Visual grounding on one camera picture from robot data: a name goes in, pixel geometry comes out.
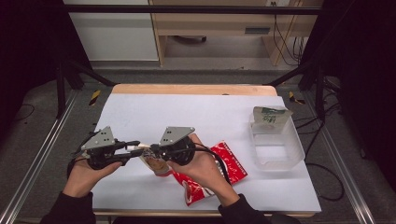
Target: hand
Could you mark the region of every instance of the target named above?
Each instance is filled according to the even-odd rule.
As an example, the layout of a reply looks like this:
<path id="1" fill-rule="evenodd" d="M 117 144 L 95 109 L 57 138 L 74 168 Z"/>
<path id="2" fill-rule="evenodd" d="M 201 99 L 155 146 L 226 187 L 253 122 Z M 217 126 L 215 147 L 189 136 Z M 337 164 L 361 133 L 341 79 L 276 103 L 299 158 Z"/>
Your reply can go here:
<path id="1" fill-rule="evenodd" d="M 84 197 L 99 180 L 113 174 L 121 165 L 121 162 L 114 162 L 101 170 L 93 170 L 87 160 L 77 158 L 63 193 L 75 198 Z"/>
<path id="2" fill-rule="evenodd" d="M 202 145 L 201 140 L 195 133 L 190 134 L 192 142 Z M 178 173 L 191 177 L 195 182 L 204 188 L 211 189 L 219 198 L 223 206 L 230 205 L 239 200 L 238 194 L 233 187 L 225 180 L 215 163 L 215 158 L 203 151 L 196 151 L 192 161 L 184 166 L 168 161 L 168 165 Z"/>

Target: white tabletop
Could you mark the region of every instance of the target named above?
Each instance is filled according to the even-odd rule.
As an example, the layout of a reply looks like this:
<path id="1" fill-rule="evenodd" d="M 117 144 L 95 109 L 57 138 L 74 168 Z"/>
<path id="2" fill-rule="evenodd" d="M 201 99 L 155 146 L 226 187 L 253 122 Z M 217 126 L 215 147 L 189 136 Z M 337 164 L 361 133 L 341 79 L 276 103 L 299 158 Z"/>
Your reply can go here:
<path id="1" fill-rule="evenodd" d="M 224 140 L 247 171 L 234 185 L 252 207 L 262 211 L 314 215 L 320 212 L 318 197 L 305 164 L 289 171 L 263 171 L 255 164 L 249 136 L 249 116 L 254 106 L 284 105 L 278 96 L 110 94 L 96 131 L 110 126 L 120 141 L 159 143 L 167 126 L 194 127 L 202 142 L 212 147 Z M 92 190 L 96 214 L 148 212 L 204 212 L 217 214 L 219 201 L 206 198 L 187 206 L 184 188 L 172 175 L 155 176 L 133 158 Z"/>

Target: wall outlet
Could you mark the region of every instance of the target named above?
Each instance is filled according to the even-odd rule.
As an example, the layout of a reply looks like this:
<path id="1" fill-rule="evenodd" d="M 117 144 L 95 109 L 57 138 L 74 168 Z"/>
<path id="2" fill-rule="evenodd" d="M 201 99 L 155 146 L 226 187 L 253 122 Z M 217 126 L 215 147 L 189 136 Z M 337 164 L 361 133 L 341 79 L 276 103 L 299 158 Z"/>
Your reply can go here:
<path id="1" fill-rule="evenodd" d="M 266 7 L 287 7 L 290 0 L 267 0 Z"/>

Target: black sleeve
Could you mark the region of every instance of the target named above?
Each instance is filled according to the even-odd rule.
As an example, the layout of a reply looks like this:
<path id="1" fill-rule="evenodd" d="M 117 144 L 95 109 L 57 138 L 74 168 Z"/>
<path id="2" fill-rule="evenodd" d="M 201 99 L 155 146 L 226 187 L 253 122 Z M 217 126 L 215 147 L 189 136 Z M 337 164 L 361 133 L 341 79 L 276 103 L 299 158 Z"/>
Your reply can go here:
<path id="1" fill-rule="evenodd" d="M 226 224 L 269 224 L 271 223 L 258 210 L 253 209 L 248 204 L 247 199 L 243 194 L 239 194 L 240 199 L 227 207 L 219 206 L 219 212 Z"/>
<path id="2" fill-rule="evenodd" d="M 95 224 L 92 211 L 92 193 L 83 198 L 73 198 L 60 193 L 48 214 L 41 219 L 41 224 Z"/>

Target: white table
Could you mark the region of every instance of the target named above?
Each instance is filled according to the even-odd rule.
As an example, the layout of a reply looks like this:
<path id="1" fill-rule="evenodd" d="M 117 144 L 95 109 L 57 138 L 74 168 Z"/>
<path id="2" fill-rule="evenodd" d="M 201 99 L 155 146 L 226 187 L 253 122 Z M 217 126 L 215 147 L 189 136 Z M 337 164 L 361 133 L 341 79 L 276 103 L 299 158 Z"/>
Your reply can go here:
<path id="1" fill-rule="evenodd" d="M 228 144 L 248 174 L 234 188 L 245 194 L 252 207 L 313 216 L 321 209 L 303 161 L 282 172 L 263 171 L 255 164 L 248 122 L 256 105 L 284 103 L 275 89 L 262 86 L 119 85 L 110 94 L 96 131 L 110 126 L 120 141 L 153 144 L 159 143 L 167 126 L 194 127 L 206 146 L 221 140 Z M 138 158 L 105 177 L 92 192 L 96 215 L 219 215 L 216 197 L 187 206 L 184 188 L 172 175 L 155 176 Z"/>

